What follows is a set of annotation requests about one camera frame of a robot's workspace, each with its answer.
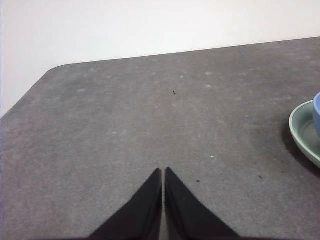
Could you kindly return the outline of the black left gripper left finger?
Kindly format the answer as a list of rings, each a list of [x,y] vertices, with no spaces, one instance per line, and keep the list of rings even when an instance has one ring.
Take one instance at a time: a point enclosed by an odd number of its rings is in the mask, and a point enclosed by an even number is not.
[[[156,168],[132,198],[88,238],[148,240],[158,237],[162,215],[162,171]]]

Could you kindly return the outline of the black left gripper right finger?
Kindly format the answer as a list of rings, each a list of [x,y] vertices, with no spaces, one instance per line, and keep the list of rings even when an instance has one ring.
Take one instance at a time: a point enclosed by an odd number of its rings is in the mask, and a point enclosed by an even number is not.
[[[165,208],[175,230],[184,240],[240,237],[207,209],[169,167],[165,169]]]

